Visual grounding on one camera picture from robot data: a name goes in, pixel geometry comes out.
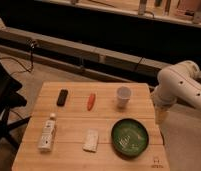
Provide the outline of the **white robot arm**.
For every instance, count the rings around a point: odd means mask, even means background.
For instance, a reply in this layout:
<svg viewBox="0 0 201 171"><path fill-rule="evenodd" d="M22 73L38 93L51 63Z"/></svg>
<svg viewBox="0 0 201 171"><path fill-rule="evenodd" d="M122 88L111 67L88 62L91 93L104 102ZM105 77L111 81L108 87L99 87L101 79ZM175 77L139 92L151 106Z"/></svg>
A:
<svg viewBox="0 0 201 171"><path fill-rule="evenodd" d="M199 72L199 66L190 60L164 67L158 72L158 85L151 93L157 124L166 119L167 110L178 98L201 111L201 84L196 81Z"/></svg>

